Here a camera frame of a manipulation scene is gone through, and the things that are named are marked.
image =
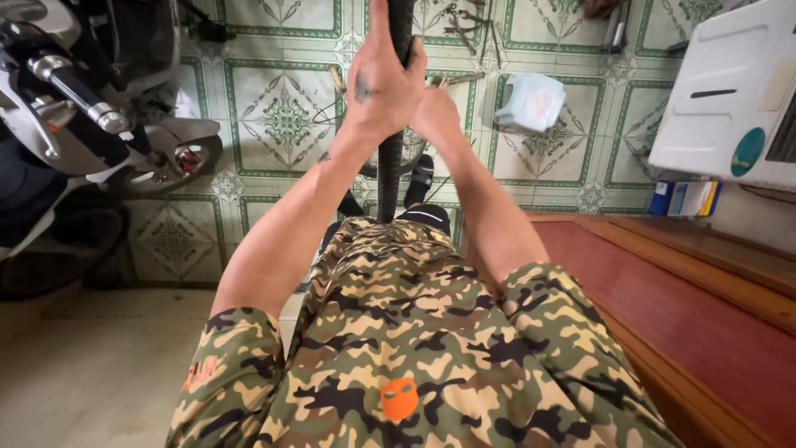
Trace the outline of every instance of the orange logo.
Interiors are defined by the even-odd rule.
[[[192,364],[188,369],[188,378],[185,379],[182,390],[190,389],[194,384],[210,379],[210,376],[216,371],[216,367],[218,367],[218,356],[208,356],[204,363],[197,361]]]
[[[381,409],[392,421],[397,422],[412,415],[417,408],[417,390],[413,378],[391,379],[380,387]]]

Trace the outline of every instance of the forearm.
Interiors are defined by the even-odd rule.
[[[211,314],[253,306],[278,317],[312,263],[329,218],[378,145],[343,124],[326,154],[248,232],[219,283]]]
[[[531,261],[549,261],[520,207],[475,158],[461,133],[436,144],[464,212],[465,231],[490,275],[501,282]]]

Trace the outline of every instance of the fingers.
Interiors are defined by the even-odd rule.
[[[387,0],[370,0],[370,31],[365,37],[376,41],[377,46],[389,45],[392,48],[390,37],[390,22],[388,18]]]
[[[409,47],[409,66],[406,69],[409,74],[409,80],[412,83],[425,83],[427,63],[428,57],[425,50],[423,50],[423,39],[415,35]]]

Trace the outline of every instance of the green circular sticker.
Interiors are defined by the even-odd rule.
[[[730,172],[735,177],[740,177],[749,172],[757,163],[760,154],[763,153],[763,145],[766,143],[766,132],[763,128],[754,128],[747,132],[738,142],[736,152],[732,155],[730,162]]]

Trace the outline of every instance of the foot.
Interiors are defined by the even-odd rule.
[[[412,170],[412,181],[404,196],[404,208],[408,209],[413,204],[421,204],[426,199],[426,193],[431,188],[434,179],[434,159],[428,154],[423,154]]]
[[[346,218],[350,218],[352,216],[365,216],[365,211],[362,210],[362,207],[360,207],[359,204],[357,204],[357,200],[353,197],[351,190],[346,191],[345,196],[343,196],[343,200],[340,201],[338,211]]]

